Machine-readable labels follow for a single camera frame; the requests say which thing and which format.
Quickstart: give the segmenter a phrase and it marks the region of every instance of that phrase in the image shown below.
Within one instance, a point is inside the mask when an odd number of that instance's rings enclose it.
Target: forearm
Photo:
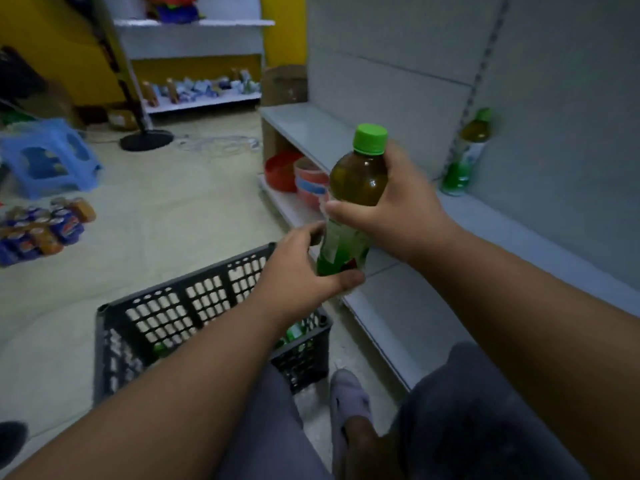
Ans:
[[[579,460],[592,472],[631,468],[640,444],[640,322],[457,226],[450,231],[443,245],[424,246],[414,267]]]
[[[66,430],[11,478],[205,478],[282,330],[236,306]]]

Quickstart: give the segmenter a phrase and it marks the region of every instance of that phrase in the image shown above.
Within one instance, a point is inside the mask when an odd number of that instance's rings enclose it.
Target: foot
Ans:
[[[341,466],[348,440],[344,428],[349,418],[361,417],[372,422],[369,395],[355,375],[346,369],[336,371],[331,378],[330,411],[331,438],[333,443],[333,475],[341,478]]]
[[[9,465],[27,443],[27,425],[19,421],[0,423],[0,470]]]

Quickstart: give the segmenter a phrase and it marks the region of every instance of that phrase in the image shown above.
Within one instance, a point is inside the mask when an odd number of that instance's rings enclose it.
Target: gray pants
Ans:
[[[414,387],[393,428],[409,478],[588,477],[473,344],[453,347],[447,363]],[[260,376],[215,478],[332,478],[274,367]]]

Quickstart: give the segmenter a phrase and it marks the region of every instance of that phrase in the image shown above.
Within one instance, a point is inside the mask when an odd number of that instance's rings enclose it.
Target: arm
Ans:
[[[209,477],[274,344],[323,301],[364,281],[359,271],[320,278],[311,234],[287,234],[242,304],[38,451],[8,478],[68,480]]]
[[[640,468],[640,321],[476,237],[393,144],[375,207],[332,202],[420,272],[526,402],[591,473]]]

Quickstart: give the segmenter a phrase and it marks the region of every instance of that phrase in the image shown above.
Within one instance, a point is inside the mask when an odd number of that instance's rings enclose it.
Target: green tea bottle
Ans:
[[[476,119],[470,121],[458,135],[456,141],[456,159],[449,166],[447,175],[442,181],[442,192],[458,196],[467,188],[473,166],[475,165],[484,146],[491,138],[491,109],[482,108],[476,113]]]
[[[383,157],[386,144],[387,130],[382,126],[359,125],[353,137],[353,151],[331,170],[330,198],[359,205],[377,204],[387,185]],[[362,269],[368,252],[366,234],[329,219],[317,259],[317,273],[328,276],[347,269]]]

